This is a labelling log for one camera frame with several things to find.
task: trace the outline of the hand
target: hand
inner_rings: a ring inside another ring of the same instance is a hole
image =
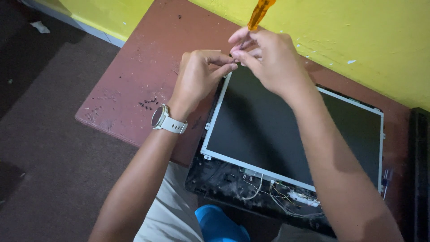
[[[239,50],[244,38],[243,49],[250,51]],[[296,96],[316,90],[288,34],[257,30],[248,35],[247,27],[243,27],[228,42],[235,44],[233,58],[248,66],[264,87],[289,104]]]
[[[172,118],[185,121],[221,77],[237,69],[237,64],[232,63],[233,58],[221,53],[220,50],[195,50],[184,53],[172,98],[167,103]],[[218,65],[220,68],[211,71],[209,64]]]

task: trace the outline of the floor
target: floor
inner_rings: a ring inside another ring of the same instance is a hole
[[[26,173],[0,211],[0,240],[86,241],[137,151],[74,119],[119,48],[41,19],[50,34],[38,33],[0,1],[0,160]],[[255,241],[270,241],[280,226],[234,208],[226,212]]]

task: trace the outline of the watch face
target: watch face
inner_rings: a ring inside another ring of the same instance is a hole
[[[163,106],[157,108],[157,110],[155,110],[154,112],[154,115],[152,115],[151,125],[153,128],[155,128],[160,122],[160,117],[162,114],[163,114]]]

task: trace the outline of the table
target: table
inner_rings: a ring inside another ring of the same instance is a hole
[[[238,28],[186,0],[155,0],[75,118],[140,146],[151,132],[154,110],[172,95],[182,53],[197,49],[229,53],[231,45],[227,40]],[[301,60],[316,83],[384,112],[383,169],[394,168],[386,202],[399,223],[404,216],[402,188],[410,179],[406,173],[409,109],[305,57]],[[180,135],[172,161],[183,166],[190,164],[212,100],[213,93],[189,116],[188,129]]]

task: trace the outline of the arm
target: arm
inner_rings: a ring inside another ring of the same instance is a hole
[[[318,199],[340,241],[402,241],[396,222],[334,124],[323,99],[300,64],[291,38],[263,30],[245,48],[238,30],[232,56],[293,109]]]
[[[237,68],[220,51],[199,50],[182,56],[172,98],[170,117],[184,122],[216,86],[220,78]],[[208,65],[221,66],[210,71]],[[132,241],[158,193],[178,139],[177,133],[153,130],[107,196],[89,241]]]

